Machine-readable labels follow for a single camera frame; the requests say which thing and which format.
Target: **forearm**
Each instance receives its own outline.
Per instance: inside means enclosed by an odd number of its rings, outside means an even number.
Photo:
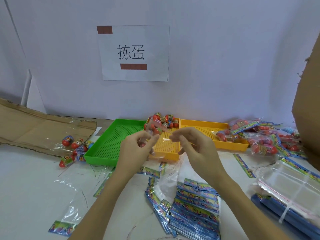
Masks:
[[[103,239],[118,197],[128,181],[123,175],[115,171],[107,180],[101,195],[91,206],[69,239]]]
[[[229,176],[220,182],[216,190],[230,207],[250,240],[289,240],[287,235],[251,202]]]

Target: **right hand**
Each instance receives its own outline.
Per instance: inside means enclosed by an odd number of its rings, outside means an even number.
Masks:
[[[179,154],[186,152],[192,168],[213,188],[218,187],[220,180],[229,177],[221,163],[212,139],[196,128],[185,127],[178,129],[169,138],[173,142],[180,142],[182,150]]]

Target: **green tray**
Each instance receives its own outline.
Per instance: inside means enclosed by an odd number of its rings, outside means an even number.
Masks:
[[[84,158],[93,165],[116,166],[121,142],[126,136],[143,130],[146,121],[116,119],[86,152]]]

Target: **plastic tray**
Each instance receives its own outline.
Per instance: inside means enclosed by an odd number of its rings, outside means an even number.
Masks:
[[[175,130],[180,128],[180,119],[175,118],[179,121],[179,127],[178,128],[171,128],[170,130],[174,132]],[[163,132],[161,137],[159,138],[157,144],[154,148],[154,158],[164,157],[164,159],[171,160],[171,161],[178,161],[179,155],[178,152],[180,151],[180,142],[173,143],[172,141],[164,141],[163,138],[169,138],[170,133]]]
[[[212,131],[229,129],[229,125],[226,123],[198,120],[181,120],[180,128],[184,127],[194,127],[197,130],[201,131],[203,134],[205,134],[213,140],[214,144],[216,145],[216,148],[244,152],[247,150],[249,146],[249,143],[245,139],[239,140],[239,143],[225,142],[220,141],[219,138],[212,133]]]
[[[143,130],[143,120],[116,119],[86,152],[84,158],[93,165],[116,166],[121,142],[126,136]]]

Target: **left hand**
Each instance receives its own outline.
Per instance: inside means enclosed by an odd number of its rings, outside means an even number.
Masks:
[[[150,134],[144,130],[127,136],[121,142],[120,154],[115,172],[130,180],[148,159],[151,149],[157,143],[159,138],[160,135],[151,137]],[[142,139],[143,141],[148,139],[149,141],[144,147],[139,147],[139,139]]]

